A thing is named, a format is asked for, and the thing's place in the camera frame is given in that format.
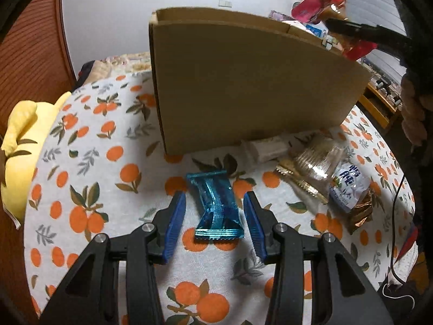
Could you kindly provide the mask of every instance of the patterned tablecloth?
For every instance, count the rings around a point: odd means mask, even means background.
[[[128,234],[168,206],[176,190],[187,192],[187,212],[175,253],[156,267],[167,324],[261,325],[269,305],[274,266],[254,253],[245,238],[196,244],[200,219],[185,174],[209,165],[228,170],[240,199],[253,190],[278,221],[310,236],[334,233],[378,289],[397,255],[414,213],[405,181],[397,199],[397,246],[391,250],[391,206],[402,171],[387,144],[355,106],[339,128],[323,130],[371,179],[373,221],[350,235],[331,202],[322,205],[292,189],[272,172],[275,161],[248,167],[242,146],[184,156],[165,155],[150,71],[100,80],[77,89],[66,101],[45,141],[35,169],[25,215],[25,266],[33,304],[40,313],[56,286],[98,232]],[[288,135],[300,150],[311,133]],[[311,272],[305,263],[304,324],[311,322]],[[127,323],[125,268],[120,271],[120,323]]]

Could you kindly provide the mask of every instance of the blue candy wrapper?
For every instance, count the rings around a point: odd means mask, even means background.
[[[192,173],[187,174],[187,180],[197,187],[204,208],[195,236],[207,240],[243,238],[244,230],[227,172]]]

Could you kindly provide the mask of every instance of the yellow plush toy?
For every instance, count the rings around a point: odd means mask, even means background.
[[[0,180],[3,209],[17,228],[24,220],[27,194],[39,153],[51,126],[71,93],[57,102],[20,101],[10,113],[0,153]]]

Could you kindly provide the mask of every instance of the metal screw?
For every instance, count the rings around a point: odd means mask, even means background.
[[[144,232],[151,232],[155,228],[155,225],[153,225],[151,222],[148,222],[145,223],[141,228]]]
[[[97,243],[103,243],[107,239],[107,235],[105,233],[99,233],[95,236],[95,241]]]
[[[335,241],[335,236],[332,233],[326,232],[323,234],[323,238],[326,242],[332,243]]]
[[[288,229],[288,226],[285,223],[279,222],[275,225],[275,229],[278,232],[286,232]]]

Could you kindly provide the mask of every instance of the wall outlet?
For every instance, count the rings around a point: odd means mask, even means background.
[[[227,1],[227,0],[220,0],[218,2],[218,6],[220,6],[220,7],[232,7],[232,3],[230,1]]]

